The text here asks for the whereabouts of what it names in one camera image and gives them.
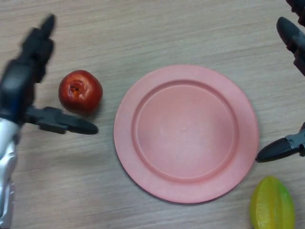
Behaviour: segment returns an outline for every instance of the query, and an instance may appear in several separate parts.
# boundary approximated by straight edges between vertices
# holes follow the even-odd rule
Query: apple
[[[102,85],[85,70],[66,75],[58,89],[61,105],[72,113],[84,116],[90,116],[97,110],[102,96]]]

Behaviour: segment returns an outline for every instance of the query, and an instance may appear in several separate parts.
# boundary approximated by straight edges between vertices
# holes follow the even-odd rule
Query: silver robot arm
[[[0,119],[0,228],[11,227],[15,186],[11,179],[17,164],[16,145],[19,141],[20,126]]]
[[[22,43],[22,51],[9,61],[0,80],[0,229],[11,227],[15,194],[11,176],[17,164],[20,129],[25,123],[58,134],[98,133],[96,125],[64,114],[60,109],[33,106],[35,84],[43,80],[53,52],[50,35],[54,26],[55,16],[50,15],[40,28],[32,28]]]

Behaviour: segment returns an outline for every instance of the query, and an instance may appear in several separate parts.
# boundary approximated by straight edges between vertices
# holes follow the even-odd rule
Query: pink plate
[[[199,203],[245,177],[259,133],[251,104],[232,81],[200,66],[173,65],[127,92],[114,142],[126,172],[143,189],[168,201]]]

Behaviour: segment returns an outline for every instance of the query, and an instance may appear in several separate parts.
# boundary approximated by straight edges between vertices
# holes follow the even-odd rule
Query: table surface
[[[49,12],[58,17],[56,51],[35,104],[61,108],[60,80],[85,69],[104,87],[94,119],[100,132],[57,135],[24,127],[13,176],[14,229],[250,229],[250,197],[267,175],[288,187],[296,228],[305,227],[305,159],[299,156],[255,163],[227,195],[186,206],[136,186],[112,136],[126,91],[148,72],[179,63],[215,69],[244,90],[257,114],[260,147],[297,132],[305,121],[305,78],[275,28],[280,16],[297,22],[284,0],[2,0],[2,68]]]

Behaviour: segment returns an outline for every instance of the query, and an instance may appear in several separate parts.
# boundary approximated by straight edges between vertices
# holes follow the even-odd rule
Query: silver metal part
[[[9,229],[12,221],[15,187],[11,175],[17,164],[19,130],[19,125],[0,119],[0,229]]]

